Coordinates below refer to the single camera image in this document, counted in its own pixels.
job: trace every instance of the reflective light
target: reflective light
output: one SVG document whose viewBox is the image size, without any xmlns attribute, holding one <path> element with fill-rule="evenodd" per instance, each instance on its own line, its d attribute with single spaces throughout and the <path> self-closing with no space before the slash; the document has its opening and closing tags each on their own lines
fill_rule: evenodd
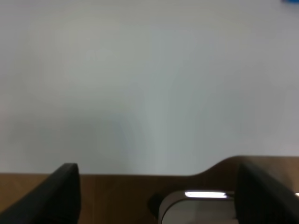
<svg viewBox="0 0 299 224">
<path fill-rule="evenodd" d="M 223 192 L 203 192 L 203 191 L 187 191 L 186 197 L 198 197 L 198 198 L 227 198 Z"/>
</svg>

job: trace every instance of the desk surface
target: desk surface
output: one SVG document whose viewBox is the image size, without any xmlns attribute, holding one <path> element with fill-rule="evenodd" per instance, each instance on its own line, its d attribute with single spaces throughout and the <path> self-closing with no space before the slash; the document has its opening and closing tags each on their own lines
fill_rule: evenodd
<svg viewBox="0 0 299 224">
<path fill-rule="evenodd" d="M 299 7 L 2 0 L 0 172 L 191 175 L 299 155 Z"/>
</svg>

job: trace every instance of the white wall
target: white wall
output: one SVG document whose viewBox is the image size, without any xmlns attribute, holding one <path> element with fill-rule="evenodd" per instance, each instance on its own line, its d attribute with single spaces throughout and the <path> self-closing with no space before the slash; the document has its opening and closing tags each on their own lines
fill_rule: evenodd
<svg viewBox="0 0 299 224">
<path fill-rule="evenodd" d="M 296 5 L 0 1 L 0 172 L 188 175 L 298 146 Z"/>
</svg>

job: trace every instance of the brown wooden surface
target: brown wooden surface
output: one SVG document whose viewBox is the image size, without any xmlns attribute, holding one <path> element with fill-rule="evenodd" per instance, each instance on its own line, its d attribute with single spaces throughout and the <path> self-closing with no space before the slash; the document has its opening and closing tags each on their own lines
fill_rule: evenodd
<svg viewBox="0 0 299 224">
<path fill-rule="evenodd" d="M 171 189 L 234 190 L 240 161 L 250 160 L 299 192 L 298 157 L 235 157 L 195 176 L 82 175 L 80 224 L 153 224 L 147 200 Z M 0 211 L 24 196 L 46 175 L 0 174 Z"/>
</svg>

